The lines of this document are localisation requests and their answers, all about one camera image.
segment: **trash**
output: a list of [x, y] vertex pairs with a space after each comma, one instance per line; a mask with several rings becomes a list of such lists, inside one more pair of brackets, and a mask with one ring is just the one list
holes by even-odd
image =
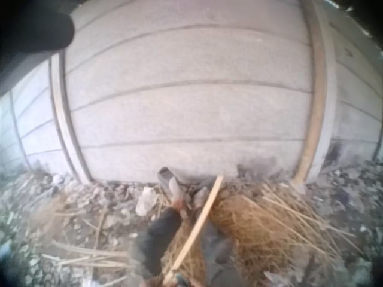
[[146, 216], [146, 214], [156, 205], [158, 195], [155, 190], [145, 187], [136, 205], [136, 213], [138, 216]]

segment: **wooden post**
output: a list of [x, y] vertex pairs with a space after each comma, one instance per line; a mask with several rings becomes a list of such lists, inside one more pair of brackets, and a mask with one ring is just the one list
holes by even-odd
[[89, 183], [92, 178], [81, 153], [81, 148], [77, 142], [71, 118], [71, 111], [68, 105], [68, 98], [66, 96], [63, 51], [52, 56], [50, 60], [50, 78], [54, 116], [62, 136], [62, 148], [66, 151], [68, 158], [72, 163], [74, 175], [78, 175], [78, 179], [82, 183]]
[[315, 181], [321, 170], [330, 146], [337, 93], [335, 49], [326, 13], [320, 2], [303, 0], [302, 3], [314, 54], [314, 94], [305, 147], [292, 180], [294, 184]]

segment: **dry grass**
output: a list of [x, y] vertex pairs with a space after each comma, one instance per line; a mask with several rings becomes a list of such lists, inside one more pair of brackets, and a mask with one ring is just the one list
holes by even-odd
[[[339, 256], [330, 232], [343, 237], [348, 234], [329, 226], [304, 200], [298, 200], [292, 187], [286, 184], [229, 184], [226, 189], [236, 195], [218, 198], [210, 220], [233, 240], [236, 264], [251, 286], [262, 285], [264, 271], [286, 274], [297, 246], [306, 254], [315, 256], [317, 271], [312, 276], [323, 274]], [[164, 274], [169, 271], [191, 230], [191, 224], [184, 221], [163, 258]], [[204, 282], [205, 269], [198, 244], [193, 246], [180, 271]]]

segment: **ground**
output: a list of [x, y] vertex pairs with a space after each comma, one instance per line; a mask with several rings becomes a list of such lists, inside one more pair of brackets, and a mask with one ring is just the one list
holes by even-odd
[[[144, 189], [148, 196], [143, 197]], [[370, 261], [383, 254], [383, 164], [322, 174], [302, 197], [332, 226], [355, 235], [335, 238], [342, 259], [333, 264], [326, 286], [365, 281]], [[126, 286], [129, 246], [164, 202], [150, 184], [81, 185], [44, 172], [3, 176], [0, 241], [11, 244], [18, 276], [27, 286], [85, 286], [92, 280], [94, 286]]]

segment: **black object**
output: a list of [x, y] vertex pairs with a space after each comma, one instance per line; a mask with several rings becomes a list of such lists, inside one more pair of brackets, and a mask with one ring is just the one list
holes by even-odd
[[74, 37], [70, 16], [43, 0], [0, 3], [0, 93], [10, 90], [36, 65], [67, 47]]

